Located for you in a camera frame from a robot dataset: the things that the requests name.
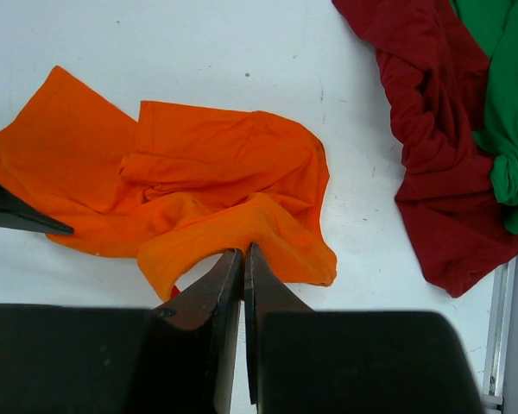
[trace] white table surface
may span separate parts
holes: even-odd
[[[0,0],[0,129],[54,65],[134,118],[139,101],[150,99],[266,110],[303,123],[326,147],[332,177],[322,229],[338,277],[330,288],[293,291],[319,310],[440,312],[482,383],[493,276],[459,299],[422,278],[393,199],[401,145],[374,55],[330,0]],[[0,302],[154,307],[159,299],[133,260],[0,229]],[[232,412],[247,413],[240,328]]]

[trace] crumpled fabric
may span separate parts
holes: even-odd
[[[493,194],[483,127],[490,62],[448,0],[333,0],[374,46],[406,167],[395,201],[427,281],[453,297],[518,254]]]
[[[485,128],[477,145],[495,155],[496,199],[513,207],[505,225],[518,234],[518,0],[453,0],[458,17],[491,60]]]
[[[75,230],[49,238],[136,257],[163,300],[199,260],[252,242],[282,281],[331,284],[328,179],[322,144],[297,122],[158,102],[136,122],[59,67],[0,131],[0,185]]]

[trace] orange shirt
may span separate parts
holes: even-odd
[[[49,238],[136,257],[163,300],[199,260],[252,242],[282,281],[331,284],[328,178],[322,144],[297,122],[157,102],[135,122],[59,67],[0,131],[0,184],[75,229]]]

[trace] metal edge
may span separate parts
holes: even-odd
[[[482,386],[483,401],[492,407],[502,404],[515,267],[516,259],[499,266],[495,270],[493,282],[490,328]]]

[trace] green cloth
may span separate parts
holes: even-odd
[[[518,234],[518,0],[451,0],[460,20],[491,59],[485,128],[477,145],[496,156],[496,199],[514,206],[507,229]]]

